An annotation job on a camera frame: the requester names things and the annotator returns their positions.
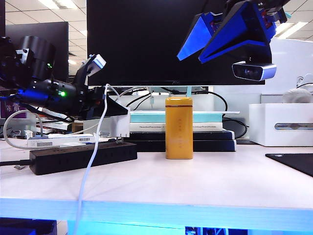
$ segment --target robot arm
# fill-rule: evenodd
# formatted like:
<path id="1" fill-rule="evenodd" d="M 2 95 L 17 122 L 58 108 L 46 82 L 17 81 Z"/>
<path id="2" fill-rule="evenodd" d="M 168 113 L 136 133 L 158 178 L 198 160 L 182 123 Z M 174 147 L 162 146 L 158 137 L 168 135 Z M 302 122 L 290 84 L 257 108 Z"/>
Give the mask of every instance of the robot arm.
<path id="1" fill-rule="evenodd" d="M 201 63 L 229 54 L 238 58 L 233 64 L 236 77 L 249 80 L 272 78 L 270 40 L 275 21 L 287 21 L 283 6 L 289 0 L 228 0 L 223 13 L 196 15 L 177 57 L 183 60 L 200 51 Z"/>
<path id="2" fill-rule="evenodd" d="M 19 50 L 15 50 L 9 38 L 0 38 L 0 85 L 17 89 L 13 99 L 22 106 L 45 107 L 81 119 L 99 118 L 104 109 L 104 87 L 88 89 L 85 79 L 101 70 L 106 62 L 100 55 L 92 55 L 70 84 L 53 78 L 54 54 L 54 46 L 38 37 L 24 37 Z M 109 97 L 107 103 L 106 117 L 127 114 L 127 109 Z"/>

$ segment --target power outlet socket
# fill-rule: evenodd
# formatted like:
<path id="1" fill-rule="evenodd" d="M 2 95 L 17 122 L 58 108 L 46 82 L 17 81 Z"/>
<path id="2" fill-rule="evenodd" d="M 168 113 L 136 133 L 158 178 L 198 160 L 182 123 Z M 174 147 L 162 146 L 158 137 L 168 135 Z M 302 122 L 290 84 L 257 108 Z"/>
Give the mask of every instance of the power outlet socket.
<path id="1" fill-rule="evenodd" d="M 83 146 L 32 150 L 29 158 L 33 161 L 29 168 L 36 175 L 86 168 L 91 158 L 94 144 Z M 137 159 L 136 144 L 100 143 L 91 166 L 118 163 Z"/>

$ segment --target computer monitor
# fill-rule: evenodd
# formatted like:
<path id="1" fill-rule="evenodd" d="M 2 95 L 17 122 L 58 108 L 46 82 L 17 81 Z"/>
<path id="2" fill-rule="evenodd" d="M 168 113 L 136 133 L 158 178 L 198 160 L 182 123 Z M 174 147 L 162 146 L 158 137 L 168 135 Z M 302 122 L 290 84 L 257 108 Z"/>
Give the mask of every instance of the computer monitor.
<path id="1" fill-rule="evenodd" d="M 24 36 L 38 36 L 56 47 L 53 76 L 60 81 L 68 77 L 68 22 L 29 23 L 6 25 L 5 35 L 16 49 Z"/>
<path id="2" fill-rule="evenodd" d="M 107 61 L 88 85 L 177 86 L 264 84 L 236 78 L 225 55 L 201 64 L 198 55 L 179 61 L 177 53 L 193 18 L 221 13 L 224 0 L 87 1 L 88 54 Z"/>

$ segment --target desk surface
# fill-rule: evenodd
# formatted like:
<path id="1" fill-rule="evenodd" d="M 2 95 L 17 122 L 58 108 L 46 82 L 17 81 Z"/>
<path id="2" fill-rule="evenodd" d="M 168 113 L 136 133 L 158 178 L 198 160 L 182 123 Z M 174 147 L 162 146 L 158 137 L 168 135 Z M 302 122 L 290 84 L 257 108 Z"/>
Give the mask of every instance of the desk surface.
<path id="1" fill-rule="evenodd" d="M 0 142 L 1 161 L 28 151 Z M 237 152 L 164 153 L 92 167 L 83 219 L 149 226 L 210 226 L 313 231 L 313 177 L 265 157 L 313 147 L 238 145 Z M 84 169 L 43 176 L 27 167 L 0 169 L 0 217 L 73 220 Z"/>

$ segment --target black mouse pad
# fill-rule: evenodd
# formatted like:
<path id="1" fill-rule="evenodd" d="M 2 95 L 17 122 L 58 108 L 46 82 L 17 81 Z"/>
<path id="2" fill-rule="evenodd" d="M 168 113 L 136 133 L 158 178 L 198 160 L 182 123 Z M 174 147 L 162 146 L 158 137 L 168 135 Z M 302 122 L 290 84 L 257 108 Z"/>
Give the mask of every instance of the black mouse pad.
<path id="1" fill-rule="evenodd" d="M 313 177 L 313 153 L 267 153 L 265 156 Z"/>

